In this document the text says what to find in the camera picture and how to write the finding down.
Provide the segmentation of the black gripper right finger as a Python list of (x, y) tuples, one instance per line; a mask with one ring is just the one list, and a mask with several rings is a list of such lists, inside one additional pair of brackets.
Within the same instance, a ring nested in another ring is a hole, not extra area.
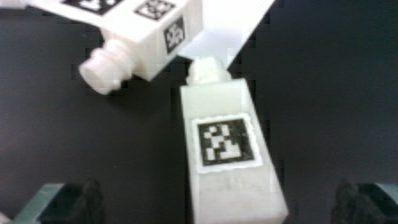
[(340, 182), (331, 224), (398, 224), (398, 183)]

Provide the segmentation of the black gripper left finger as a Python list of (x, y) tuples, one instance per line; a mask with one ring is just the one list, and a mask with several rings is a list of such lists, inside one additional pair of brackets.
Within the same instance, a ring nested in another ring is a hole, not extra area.
[(49, 183), (15, 217), (13, 224), (105, 224), (105, 196), (95, 179)]

